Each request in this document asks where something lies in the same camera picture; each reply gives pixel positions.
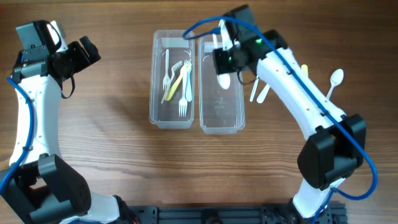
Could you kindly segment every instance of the plastic container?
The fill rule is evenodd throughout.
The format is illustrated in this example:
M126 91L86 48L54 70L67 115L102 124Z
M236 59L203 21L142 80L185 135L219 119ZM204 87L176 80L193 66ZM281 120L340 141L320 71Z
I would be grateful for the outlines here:
M195 103L195 41L181 38L184 30L158 30L154 34L152 49L152 75L150 82L149 121L162 129L185 129L193 122L193 105ZM190 83L192 88L192 102L188 102L186 116L179 116L178 102L182 96L182 82L179 84L170 101L164 101L163 79L165 77L165 56L169 50L169 77L172 76L172 67L177 62L191 60L192 71ZM180 66L171 86L180 75Z
M199 39L200 126L207 134L234 134L245 125L243 86L236 73L229 74L231 83L227 90L218 84L214 48L212 36Z

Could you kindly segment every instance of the yellow handle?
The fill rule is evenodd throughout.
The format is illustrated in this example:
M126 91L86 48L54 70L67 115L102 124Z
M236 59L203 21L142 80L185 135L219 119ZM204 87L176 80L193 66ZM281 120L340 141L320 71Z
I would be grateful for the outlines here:
M301 66L301 70L303 70L303 72L307 75L308 77L308 66L307 65L302 65Z
M185 73L186 70L187 70L187 66L184 65L180 70L180 76L176 79L173 86L170 88L169 92L167 93L167 96L165 98L166 101L170 101L172 99L175 91L177 90L177 87L179 86L179 84L182 80L183 74Z

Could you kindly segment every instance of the white fork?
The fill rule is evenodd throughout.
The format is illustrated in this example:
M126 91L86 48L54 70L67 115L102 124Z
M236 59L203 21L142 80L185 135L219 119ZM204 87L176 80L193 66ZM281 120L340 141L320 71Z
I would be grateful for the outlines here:
M167 84L170 81L170 77L169 77L169 50L166 49L166 72L164 74L164 78L163 78L163 90L166 90L167 88Z
M185 72L182 76L182 97L178 102L178 115L180 117L185 117L187 115L187 105L188 101L185 98L185 89L187 87L187 73Z
M169 93L169 90L170 90L170 85L172 84L172 81L173 81L173 78L174 78L174 75L175 75L175 71L176 71L181 65L182 65L182 61L179 61L179 62L177 62L175 65L173 65L173 67L172 67L172 77L171 77L171 79L169 80L169 82L167 83L166 91L164 91L164 94L163 94L163 98L162 98L162 102L161 102L161 103L163 103L163 101L166 99L166 96L167 96L167 94Z

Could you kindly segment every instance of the wooden table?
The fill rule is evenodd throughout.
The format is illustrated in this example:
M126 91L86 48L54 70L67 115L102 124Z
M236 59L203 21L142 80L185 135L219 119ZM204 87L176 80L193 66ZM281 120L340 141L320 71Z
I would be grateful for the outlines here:
M345 79L332 94L347 114L367 122L366 150L379 185L362 202L347 203L350 223L398 222L398 17L396 1L248 1L262 30L277 29L310 78L326 93L333 70ZM249 102L246 127L235 135L209 136L195 120L188 130L161 130L149 115L152 38L159 29L186 29L223 14L240 1L148 1L0 5L0 168L8 167L17 128L17 99L6 83L21 43L19 24L57 20L67 42L87 35L102 59L75 75L76 91L62 100L59 142L63 158L100 194L130 205L259 205L287 202L302 176L297 156L305 140L288 110L270 91ZM196 33L216 24L203 26ZM64 91L70 90L66 82ZM365 192L364 164L341 188ZM21 221L1 199L0 223Z

